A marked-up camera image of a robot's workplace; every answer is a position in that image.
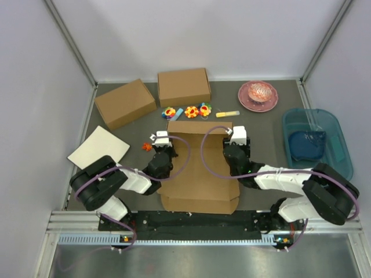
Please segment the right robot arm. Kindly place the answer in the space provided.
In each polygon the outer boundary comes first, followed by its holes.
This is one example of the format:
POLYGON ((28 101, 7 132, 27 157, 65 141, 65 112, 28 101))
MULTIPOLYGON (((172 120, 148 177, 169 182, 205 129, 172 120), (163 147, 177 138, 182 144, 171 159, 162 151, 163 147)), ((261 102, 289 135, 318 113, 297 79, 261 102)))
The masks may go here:
POLYGON ((344 225, 356 206, 359 190, 325 163, 311 169, 276 168, 250 160, 248 144, 223 140, 223 156, 230 174, 247 188, 295 194, 271 206, 270 220, 277 229, 300 219, 321 217, 334 225, 344 225))

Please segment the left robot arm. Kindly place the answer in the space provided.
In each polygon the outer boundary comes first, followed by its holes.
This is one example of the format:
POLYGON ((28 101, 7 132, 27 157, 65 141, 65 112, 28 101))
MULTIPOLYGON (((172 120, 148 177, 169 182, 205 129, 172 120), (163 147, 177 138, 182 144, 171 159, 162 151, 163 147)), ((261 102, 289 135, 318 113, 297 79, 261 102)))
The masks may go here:
POLYGON ((85 209, 106 215, 118 229, 128 228, 132 221, 131 211, 115 197, 116 192, 124 189, 152 195, 161 188, 161 181, 170 177, 172 159, 177 157, 171 142, 152 144, 152 147, 155 155, 142 171, 124 169, 111 156, 105 155, 72 176, 70 186, 85 209))

